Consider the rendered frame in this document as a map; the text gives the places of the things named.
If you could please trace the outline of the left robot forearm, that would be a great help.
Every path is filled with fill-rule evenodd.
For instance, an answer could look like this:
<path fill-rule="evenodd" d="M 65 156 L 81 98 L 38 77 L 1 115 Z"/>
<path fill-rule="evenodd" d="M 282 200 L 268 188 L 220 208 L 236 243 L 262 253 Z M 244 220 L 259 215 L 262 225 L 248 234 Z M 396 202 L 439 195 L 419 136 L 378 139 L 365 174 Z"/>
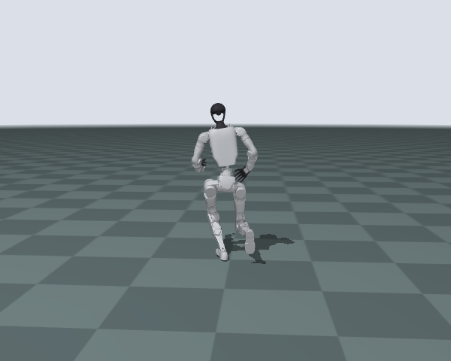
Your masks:
<path fill-rule="evenodd" d="M 203 167 L 201 164 L 200 165 L 195 165 L 192 163 L 193 168 L 195 169 L 196 172 L 204 172 L 205 167 Z"/>

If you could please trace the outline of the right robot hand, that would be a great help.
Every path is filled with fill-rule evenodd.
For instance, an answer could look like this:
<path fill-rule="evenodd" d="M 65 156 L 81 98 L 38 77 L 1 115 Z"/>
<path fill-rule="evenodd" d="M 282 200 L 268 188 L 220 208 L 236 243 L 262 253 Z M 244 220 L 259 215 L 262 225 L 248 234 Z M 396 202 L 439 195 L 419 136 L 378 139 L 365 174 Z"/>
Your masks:
<path fill-rule="evenodd" d="M 242 179 L 242 181 L 245 179 L 245 177 L 250 173 L 250 171 L 249 171 L 249 172 L 246 174 L 246 173 L 243 171 L 245 168 L 246 168 L 246 166 L 245 166 L 244 168 L 239 168 L 239 169 L 236 169 L 236 170 L 235 170 L 235 172 L 236 172 L 236 171 L 239 171 L 239 172 L 236 174 L 236 175 L 238 175 L 238 174 L 239 174 L 239 175 L 238 175 L 235 179 L 238 179 L 241 175 L 242 175 L 242 176 L 238 179 L 238 181 L 239 181 L 242 177 L 244 177 L 244 178 Z M 235 176 L 236 176 L 236 175 L 235 175 Z M 234 177 L 235 177 L 235 176 L 234 176 Z M 241 181 L 241 182 L 242 182 L 242 181 Z M 240 182 L 240 183 L 241 183 L 241 182 Z"/>

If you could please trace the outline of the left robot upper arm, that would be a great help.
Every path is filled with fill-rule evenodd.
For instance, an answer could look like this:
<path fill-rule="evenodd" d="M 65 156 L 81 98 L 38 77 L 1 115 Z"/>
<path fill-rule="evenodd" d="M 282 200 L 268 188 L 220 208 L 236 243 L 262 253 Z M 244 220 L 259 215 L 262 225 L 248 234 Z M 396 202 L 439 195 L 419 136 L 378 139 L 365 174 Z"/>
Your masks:
<path fill-rule="evenodd" d="M 209 132 L 202 132 L 198 140 L 196 142 L 196 146 L 194 149 L 194 155 L 192 158 L 192 163 L 195 165 L 200 165 L 202 163 L 202 158 L 200 157 L 203 149 L 204 149 L 204 143 L 206 143 L 209 140 Z"/>

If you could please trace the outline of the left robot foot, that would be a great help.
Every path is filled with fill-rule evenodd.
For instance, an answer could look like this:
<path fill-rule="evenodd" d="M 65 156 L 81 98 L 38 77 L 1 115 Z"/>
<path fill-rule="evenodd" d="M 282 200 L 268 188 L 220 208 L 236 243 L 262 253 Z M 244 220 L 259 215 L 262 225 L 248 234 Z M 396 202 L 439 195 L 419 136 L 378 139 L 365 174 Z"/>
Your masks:
<path fill-rule="evenodd" d="M 223 249 L 221 252 L 220 249 L 217 248 L 216 254 L 220 257 L 221 260 L 228 260 L 228 258 L 229 258 L 227 251 L 224 251 Z"/>

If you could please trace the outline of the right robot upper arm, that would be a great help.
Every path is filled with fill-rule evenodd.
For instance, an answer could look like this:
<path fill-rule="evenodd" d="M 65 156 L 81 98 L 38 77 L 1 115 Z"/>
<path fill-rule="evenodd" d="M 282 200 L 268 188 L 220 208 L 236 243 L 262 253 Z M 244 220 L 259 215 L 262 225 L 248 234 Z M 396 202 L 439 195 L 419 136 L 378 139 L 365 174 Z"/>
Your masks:
<path fill-rule="evenodd" d="M 236 131 L 236 136 L 241 137 L 241 141 L 243 144 L 248 148 L 247 156 L 249 158 L 253 158 L 258 154 L 257 149 L 255 148 L 252 140 L 250 139 L 249 135 L 247 134 L 246 130 L 242 127 L 234 127 Z"/>

